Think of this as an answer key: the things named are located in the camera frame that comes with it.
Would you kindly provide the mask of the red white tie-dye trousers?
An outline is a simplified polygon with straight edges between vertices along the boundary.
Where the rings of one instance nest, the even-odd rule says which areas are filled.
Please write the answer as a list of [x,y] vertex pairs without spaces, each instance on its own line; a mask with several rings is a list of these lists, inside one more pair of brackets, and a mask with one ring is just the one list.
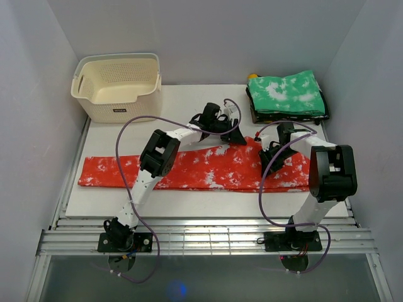
[[[155,186],[156,190],[232,191],[266,193],[308,191],[309,160],[302,154],[286,159],[276,173],[261,179],[260,143],[246,138],[247,145],[222,145],[179,152],[172,170]],[[139,156],[121,159],[124,175],[133,186],[139,172]],[[124,187],[114,157],[87,157],[77,181],[81,187]]]

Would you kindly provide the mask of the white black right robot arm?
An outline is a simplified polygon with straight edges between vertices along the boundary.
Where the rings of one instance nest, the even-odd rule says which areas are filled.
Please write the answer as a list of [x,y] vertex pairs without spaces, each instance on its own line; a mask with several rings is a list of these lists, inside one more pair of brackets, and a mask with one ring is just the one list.
[[317,136],[302,123],[277,121],[278,141],[270,141],[260,131],[255,141],[261,143],[261,176],[278,172],[295,154],[309,160],[309,195],[301,208],[292,215],[282,232],[266,232],[258,243],[267,252],[318,252],[322,244],[317,231],[322,219],[339,202],[354,195],[358,183],[353,149],[335,145]]

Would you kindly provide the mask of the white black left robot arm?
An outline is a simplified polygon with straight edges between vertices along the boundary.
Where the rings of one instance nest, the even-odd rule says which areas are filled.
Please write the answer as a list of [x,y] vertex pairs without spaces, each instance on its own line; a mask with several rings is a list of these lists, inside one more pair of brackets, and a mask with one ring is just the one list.
[[200,142],[210,135],[220,137],[223,142],[245,145],[246,140],[239,129],[241,117],[239,105],[228,98],[224,99],[224,109],[215,103],[207,103],[203,112],[194,115],[185,125],[156,117],[179,128],[173,131],[156,129],[152,133],[140,155],[139,172],[132,187],[128,185],[124,175],[119,156],[119,143],[126,127],[134,121],[146,119],[146,116],[134,117],[126,122],[116,139],[115,158],[128,193],[128,202],[116,217],[104,221],[108,241],[122,252],[133,247],[133,230],[139,222],[144,222],[138,213],[139,206],[148,200],[156,184],[171,171],[180,146]]

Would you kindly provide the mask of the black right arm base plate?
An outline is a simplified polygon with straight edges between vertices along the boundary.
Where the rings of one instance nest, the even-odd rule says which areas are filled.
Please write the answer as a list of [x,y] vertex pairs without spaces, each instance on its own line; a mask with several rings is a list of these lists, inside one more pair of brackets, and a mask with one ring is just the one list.
[[318,231],[313,232],[264,232],[263,244],[266,252],[301,251],[320,252],[322,244]]

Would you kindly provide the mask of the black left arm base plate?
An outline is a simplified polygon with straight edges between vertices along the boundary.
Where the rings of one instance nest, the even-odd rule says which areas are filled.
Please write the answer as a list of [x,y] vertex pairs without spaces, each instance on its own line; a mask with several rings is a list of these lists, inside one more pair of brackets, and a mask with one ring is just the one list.
[[131,253],[151,252],[153,236],[151,233],[132,233],[127,240],[126,246],[118,247],[106,233],[101,233],[98,240],[97,251],[101,253]]

